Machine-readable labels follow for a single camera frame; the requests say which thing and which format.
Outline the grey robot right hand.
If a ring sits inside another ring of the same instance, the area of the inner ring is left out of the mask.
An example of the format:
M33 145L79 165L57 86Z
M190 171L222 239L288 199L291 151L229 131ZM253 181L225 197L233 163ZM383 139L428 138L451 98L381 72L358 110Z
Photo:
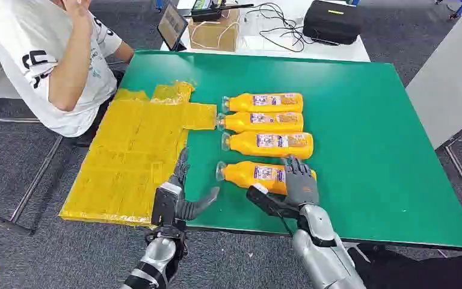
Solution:
M281 158L285 170L286 197L284 202L292 207L319 204L316 179L310 167L290 155Z

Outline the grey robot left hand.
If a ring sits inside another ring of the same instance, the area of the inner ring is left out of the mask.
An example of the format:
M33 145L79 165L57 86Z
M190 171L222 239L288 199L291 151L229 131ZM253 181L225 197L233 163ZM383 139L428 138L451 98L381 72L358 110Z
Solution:
M209 193L195 202L185 199L185 181L186 174L190 164L188 163L188 148L184 147L178 156L173 173L170 175L168 182L181 188L176 204L176 218L180 220L194 220L202 211L211 203L215 202L220 192L219 187L211 187Z

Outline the person's right hand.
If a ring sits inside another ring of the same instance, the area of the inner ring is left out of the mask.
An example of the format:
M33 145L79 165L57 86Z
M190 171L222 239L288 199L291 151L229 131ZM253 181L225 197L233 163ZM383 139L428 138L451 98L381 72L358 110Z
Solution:
M69 16L82 16L88 12L91 0L62 0L64 9Z

